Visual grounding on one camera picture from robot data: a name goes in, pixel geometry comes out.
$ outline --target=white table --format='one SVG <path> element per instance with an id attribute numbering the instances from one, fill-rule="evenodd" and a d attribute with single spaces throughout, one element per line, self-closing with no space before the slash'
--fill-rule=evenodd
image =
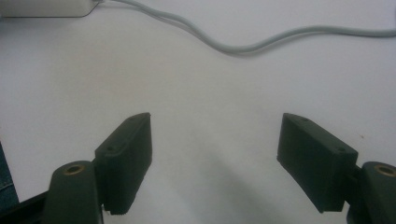
<path id="1" fill-rule="evenodd" d="M 393 0 L 142 1 L 235 45 L 304 25 L 395 26 Z M 276 161 L 282 114 L 312 119 L 366 161 L 396 164 L 396 39 L 307 35 L 250 56 L 123 4 L 85 18 L 0 20 L 0 136 L 20 200 L 150 112 L 153 163 L 106 223 L 346 223 L 317 212 Z"/>

